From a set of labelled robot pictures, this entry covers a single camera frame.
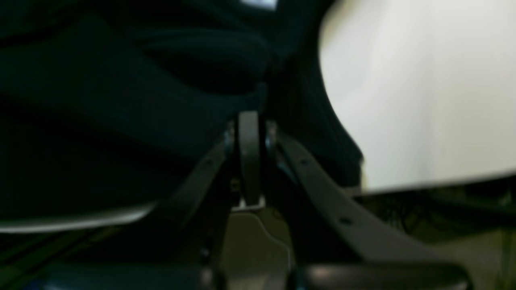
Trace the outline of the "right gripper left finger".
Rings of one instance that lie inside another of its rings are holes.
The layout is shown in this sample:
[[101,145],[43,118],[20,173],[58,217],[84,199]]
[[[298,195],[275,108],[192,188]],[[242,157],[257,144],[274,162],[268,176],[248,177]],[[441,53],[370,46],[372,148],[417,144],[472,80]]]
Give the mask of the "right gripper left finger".
[[212,258],[232,211],[260,208],[260,116],[240,112],[223,139],[161,204],[161,220],[181,255]]

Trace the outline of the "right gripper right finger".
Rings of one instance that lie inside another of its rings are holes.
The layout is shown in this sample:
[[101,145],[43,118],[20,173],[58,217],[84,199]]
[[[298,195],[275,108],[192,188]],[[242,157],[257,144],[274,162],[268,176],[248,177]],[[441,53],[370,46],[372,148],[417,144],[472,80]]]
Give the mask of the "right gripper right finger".
[[470,290],[465,268],[341,192],[297,140],[265,122],[271,202],[289,226],[287,290]]

